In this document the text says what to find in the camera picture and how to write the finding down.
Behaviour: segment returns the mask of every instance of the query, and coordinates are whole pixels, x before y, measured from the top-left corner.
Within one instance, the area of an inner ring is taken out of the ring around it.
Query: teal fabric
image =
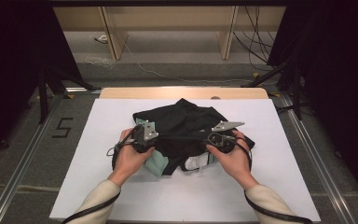
[[[212,162],[215,162],[215,161],[217,161],[217,158],[210,153],[209,158],[208,158],[208,164],[211,164]]]
[[[145,167],[155,176],[161,177],[165,167],[167,167],[168,158],[154,150],[152,155],[146,160]]]
[[[146,120],[136,119],[135,123],[136,123],[136,125],[138,125],[138,124],[145,124],[145,123],[146,123]],[[149,124],[150,124],[154,129],[156,129],[155,122],[149,122]]]

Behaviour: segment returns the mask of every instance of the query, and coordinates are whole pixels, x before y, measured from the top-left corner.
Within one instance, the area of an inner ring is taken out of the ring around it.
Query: white tabletop
[[[117,143],[122,130],[135,125],[133,113],[177,100],[97,99],[50,217],[72,215],[87,194],[109,176],[112,158],[105,156],[106,151]],[[277,191],[297,215],[320,221],[270,100],[189,101],[213,106],[230,121],[244,121],[238,129],[255,141],[255,178]],[[257,221],[240,185],[218,162],[200,171],[177,169],[172,176],[162,178],[141,168],[122,187],[109,219],[151,223]]]

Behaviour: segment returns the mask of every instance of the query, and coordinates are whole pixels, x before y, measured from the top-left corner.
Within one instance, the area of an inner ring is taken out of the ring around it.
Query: gray floor
[[[106,45],[93,41],[93,37],[99,36],[99,33],[67,34],[83,77],[96,86],[238,87],[247,80],[252,80],[254,73],[264,73],[249,64],[247,52],[235,40],[229,60],[221,60],[212,33],[133,33],[127,40],[132,53],[126,49],[122,59],[116,62],[110,58]],[[251,60],[257,67],[269,68],[256,59]],[[145,70],[155,73],[145,72],[138,63]],[[275,81],[276,78],[268,83],[273,84]],[[76,86],[69,82],[65,85]],[[273,85],[262,87],[267,91],[275,91]],[[1,223],[59,223],[48,219],[48,215],[75,153],[93,101],[98,97],[98,94],[77,94],[72,98],[61,99]],[[271,99],[275,105],[283,106],[282,97]],[[24,110],[7,139],[10,147],[0,148],[0,194],[38,128],[37,91],[29,104],[30,108]],[[358,184],[343,160],[334,154],[335,148],[317,117],[309,115],[310,108],[302,107],[301,110],[303,123],[313,143],[358,223]],[[62,123],[71,130],[67,137],[55,138],[54,136],[66,132],[57,130],[62,118],[71,118]],[[340,223],[289,113],[282,112],[280,119],[322,223]]]

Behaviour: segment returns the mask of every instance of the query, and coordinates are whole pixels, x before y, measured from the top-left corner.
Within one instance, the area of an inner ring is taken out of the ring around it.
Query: sleeve
[[[75,213],[91,208],[92,206],[104,203],[109,199],[115,197],[120,193],[120,187],[111,182],[110,180],[104,180],[95,189],[93,189],[86,197],[81,206],[75,211]],[[109,218],[113,209],[113,204],[98,210],[94,213],[88,214],[84,217],[74,219],[68,223],[81,224],[81,223],[94,223],[104,224]]]
[[[284,200],[272,189],[264,185],[256,185],[246,190],[246,196],[255,204],[269,211],[295,216],[292,210],[287,206]],[[261,224],[293,224],[299,222],[280,220],[274,217],[268,217],[255,211],[255,214]]]

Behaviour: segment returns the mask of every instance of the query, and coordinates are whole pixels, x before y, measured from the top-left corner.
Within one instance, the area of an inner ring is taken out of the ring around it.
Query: hand
[[[121,133],[120,141],[130,133],[131,129]],[[135,174],[152,155],[154,148],[149,148],[145,153],[135,151],[132,145],[124,146],[118,153],[115,170],[108,177],[110,181],[121,187],[124,182]]]
[[[245,138],[243,133],[233,131],[236,138]],[[249,147],[242,139],[237,139],[237,143],[249,151]],[[258,182],[251,175],[249,161],[245,152],[238,146],[235,146],[231,152],[225,154],[211,145],[206,146],[208,150],[220,161],[223,169],[231,175],[245,190],[257,185]]]

